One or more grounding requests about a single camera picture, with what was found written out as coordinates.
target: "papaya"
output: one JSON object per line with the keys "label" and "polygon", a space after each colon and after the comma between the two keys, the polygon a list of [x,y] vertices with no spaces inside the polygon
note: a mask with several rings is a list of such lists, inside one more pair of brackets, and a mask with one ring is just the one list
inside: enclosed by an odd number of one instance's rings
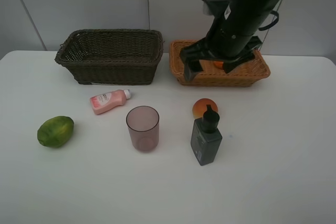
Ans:
{"label": "papaya", "polygon": [[51,118],[38,129],[37,139],[45,147],[59,148],[72,137],[74,125],[68,116]]}

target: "pink bottle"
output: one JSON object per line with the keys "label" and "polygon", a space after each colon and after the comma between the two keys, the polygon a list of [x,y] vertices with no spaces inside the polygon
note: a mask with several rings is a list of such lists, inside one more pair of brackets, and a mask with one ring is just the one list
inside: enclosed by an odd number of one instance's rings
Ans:
{"label": "pink bottle", "polygon": [[96,115],[113,109],[116,106],[124,105],[126,100],[131,98],[129,89],[116,90],[105,94],[100,94],[90,98],[93,111]]}

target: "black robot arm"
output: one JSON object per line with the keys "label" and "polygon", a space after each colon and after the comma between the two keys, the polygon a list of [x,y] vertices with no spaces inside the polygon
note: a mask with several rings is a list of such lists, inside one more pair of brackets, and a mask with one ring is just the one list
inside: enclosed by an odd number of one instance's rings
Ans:
{"label": "black robot arm", "polygon": [[[206,37],[181,51],[184,77],[192,81],[202,72],[199,60],[223,61],[229,73],[242,63],[254,59],[253,50],[262,42],[254,33],[274,26],[279,14],[273,11],[280,0],[202,0],[214,16]],[[269,14],[277,18],[266,27],[260,26]]]}

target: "soap bottle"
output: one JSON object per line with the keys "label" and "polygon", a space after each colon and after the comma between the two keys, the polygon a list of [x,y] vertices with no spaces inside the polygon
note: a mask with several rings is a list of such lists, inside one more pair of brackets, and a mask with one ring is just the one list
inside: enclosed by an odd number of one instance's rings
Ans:
{"label": "soap bottle", "polygon": [[213,111],[211,105],[206,107],[203,117],[195,120],[191,137],[191,148],[202,166],[214,161],[222,141],[222,135],[217,128],[219,115]]}
{"label": "soap bottle", "polygon": [[92,109],[96,115],[113,109],[116,106],[124,105],[126,100],[131,98],[129,89],[116,90],[90,98]]}

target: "plastic cup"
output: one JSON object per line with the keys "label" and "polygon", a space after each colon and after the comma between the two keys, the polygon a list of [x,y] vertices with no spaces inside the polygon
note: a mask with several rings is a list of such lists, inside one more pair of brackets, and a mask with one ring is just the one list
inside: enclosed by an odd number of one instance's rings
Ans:
{"label": "plastic cup", "polygon": [[132,144],[141,152],[155,149],[159,143],[159,114],[149,106],[132,109],[126,116]]}

